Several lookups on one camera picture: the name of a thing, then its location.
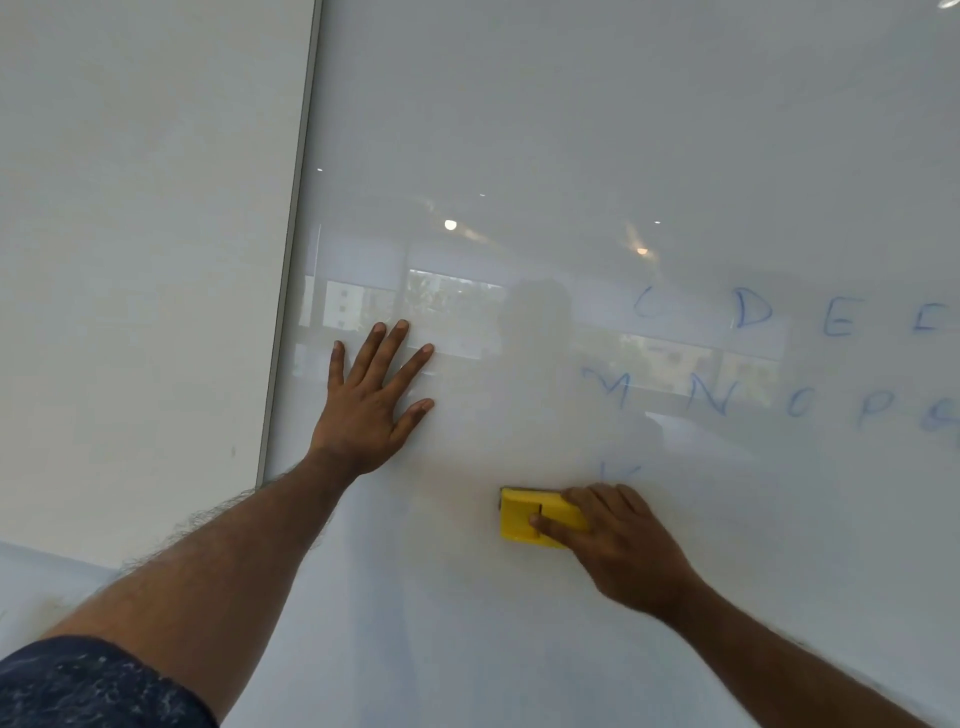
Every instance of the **blue marker writing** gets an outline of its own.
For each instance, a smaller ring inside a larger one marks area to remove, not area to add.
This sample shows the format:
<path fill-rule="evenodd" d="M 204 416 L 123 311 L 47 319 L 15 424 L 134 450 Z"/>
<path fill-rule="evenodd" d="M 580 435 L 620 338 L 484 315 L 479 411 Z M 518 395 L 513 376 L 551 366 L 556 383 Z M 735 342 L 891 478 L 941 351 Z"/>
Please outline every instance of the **blue marker writing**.
<path fill-rule="evenodd" d="M 937 400 L 924 413 L 920 420 L 920 428 L 924 432 L 936 432 L 938 429 L 949 427 L 951 425 L 960 425 L 960 417 L 953 415 L 953 398 L 944 397 Z M 960 434 L 957 435 L 957 447 L 960 448 Z"/>
<path fill-rule="evenodd" d="M 636 297 L 636 303 L 634 303 L 634 313 L 637 316 L 639 316 L 641 319 L 649 319 L 653 317 L 653 314 L 643 313 L 640 310 L 640 302 L 643 301 L 643 297 L 646 296 L 648 293 L 650 293 L 650 291 L 652 291 L 653 289 L 654 287 L 652 285 L 648 285 L 646 288 L 643 289 L 643 293 L 641 293 L 639 296 Z"/>
<path fill-rule="evenodd" d="M 774 307 L 766 299 L 760 296 L 756 291 L 749 288 L 734 288 L 733 293 L 740 306 L 740 317 L 736 322 L 737 328 L 750 327 L 754 324 L 762 324 L 768 321 L 774 315 Z M 755 302 L 753 306 L 747 306 L 747 302 Z M 754 312 L 754 317 L 747 321 L 747 308 L 759 308 L 759 312 Z"/>
<path fill-rule="evenodd" d="M 937 327 L 927 326 L 924 324 L 924 314 L 927 311 L 930 311 L 934 308 L 949 308 L 945 303 L 924 303 L 920 307 L 920 310 L 917 311 L 917 320 L 913 323 L 913 330 L 915 331 L 936 331 Z"/>
<path fill-rule="evenodd" d="M 790 417 L 802 417 L 810 407 L 813 406 L 813 393 L 816 392 L 813 387 L 804 387 L 798 389 L 790 398 L 790 403 L 786 405 L 786 413 Z"/>
<path fill-rule="evenodd" d="M 827 316 L 824 318 L 824 334 L 827 336 L 850 336 L 852 333 L 847 326 L 852 326 L 853 321 L 850 319 L 831 318 L 833 316 L 833 307 L 841 301 L 863 303 L 863 299 L 852 299 L 848 296 L 834 296 L 830 299 L 830 303 L 827 306 Z"/>
<path fill-rule="evenodd" d="M 697 385 L 703 387 L 704 395 L 707 397 L 707 401 L 710 403 L 710 406 L 713 407 L 717 412 L 719 412 L 724 417 L 727 416 L 727 402 L 730 401 L 730 395 L 733 394 L 733 390 L 736 389 L 736 385 L 740 382 L 735 381 L 730 385 L 730 390 L 727 392 L 727 395 L 720 400 L 719 402 L 713 398 L 713 394 L 710 393 L 710 390 L 704 384 L 704 381 L 698 376 L 691 374 L 690 375 L 690 399 L 686 401 L 686 409 L 690 408 L 690 404 L 693 403 L 693 398 L 697 394 Z"/>
<path fill-rule="evenodd" d="M 601 386 L 607 390 L 607 394 L 613 394 L 613 391 L 623 385 L 623 393 L 620 395 L 620 409 L 623 409 L 623 405 L 627 403 L 627 392 L 630 391 L 630 375 L 625 374 L 620 379 L 615 381 L 613 384 L 608 384 L 607 381 L 600 375 L 596 370 L 591 369 L 590 367 L 584 367 L 580 370 L 582 376 L 593 375 L 597 377 L 600 381 Z"/>
<path fill-rule="evenodd" d="M 863 398 L 863 404 L 860 406 L 860 417 L 856 421 L 856 426 L 863 428 L 863 421 L 871 415 L 876 415 L 885 409 L 889 409 L 897 396 L 889 389 L 881 389 L 871 392 Z"/>

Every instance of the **white wall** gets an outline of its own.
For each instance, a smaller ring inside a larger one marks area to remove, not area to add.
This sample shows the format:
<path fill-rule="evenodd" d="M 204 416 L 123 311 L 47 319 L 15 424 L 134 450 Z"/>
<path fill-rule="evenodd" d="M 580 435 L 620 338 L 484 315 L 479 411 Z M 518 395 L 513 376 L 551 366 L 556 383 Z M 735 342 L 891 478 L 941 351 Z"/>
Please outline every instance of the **white wall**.
<path fill-rule="evenodd" d="M 0 5 L 0 539 L 115 566 L 255 482 L 313 11 Z"/>

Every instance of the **left hand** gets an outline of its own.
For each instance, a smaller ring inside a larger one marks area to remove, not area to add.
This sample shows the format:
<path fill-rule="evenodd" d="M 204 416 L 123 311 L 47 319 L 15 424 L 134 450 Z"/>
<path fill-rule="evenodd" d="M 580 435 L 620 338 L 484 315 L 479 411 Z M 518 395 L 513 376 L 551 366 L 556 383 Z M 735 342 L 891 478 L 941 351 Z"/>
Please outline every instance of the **left hand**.
<path fill-rule="evenodd" d="M 434 351 L 427 344 L 384 384 L 409 328 L 409 322 L 401 320 L 387 336 L 386 325 L 375 324 L 346 380 L 346 350 L 343 342 L 333 345 L 326 406 L 314 428 L 310 452 L 332 456 L 351 477 L 371 473 L 393 457 L 433 408 L 433 400 L 420 400 L 394 422 L 396 404 Z"/>

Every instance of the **whiteboard eraser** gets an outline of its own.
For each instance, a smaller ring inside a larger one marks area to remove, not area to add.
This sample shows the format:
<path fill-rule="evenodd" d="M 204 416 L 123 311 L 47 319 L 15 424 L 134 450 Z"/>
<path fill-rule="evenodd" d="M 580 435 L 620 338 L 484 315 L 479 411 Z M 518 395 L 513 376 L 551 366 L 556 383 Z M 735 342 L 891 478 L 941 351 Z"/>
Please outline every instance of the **whiteboard eraser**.
<path fill-rule="evenodd" d="M 567 503 L 557 491 L 500 489 L 500 535 L 503 538 L 522 544 L 565 548 L 553 539 L 542 536 L 530 525 L 530 517 L 535 513 L 578 531 L 588 530 L 584 514 L 575 505 Z"/>

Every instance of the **dark blue sleeve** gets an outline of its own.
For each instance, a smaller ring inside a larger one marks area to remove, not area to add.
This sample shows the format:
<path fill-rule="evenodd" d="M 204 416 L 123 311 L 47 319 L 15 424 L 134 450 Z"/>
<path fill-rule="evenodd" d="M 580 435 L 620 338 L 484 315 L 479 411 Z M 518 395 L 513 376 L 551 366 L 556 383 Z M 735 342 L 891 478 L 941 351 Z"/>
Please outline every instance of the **dark blue sleeve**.
<path fill-rule="evenodd" d="M 216 728 L 193 692 L 114 644 L 55 637 L 0 661 L 0 728 Z"/>

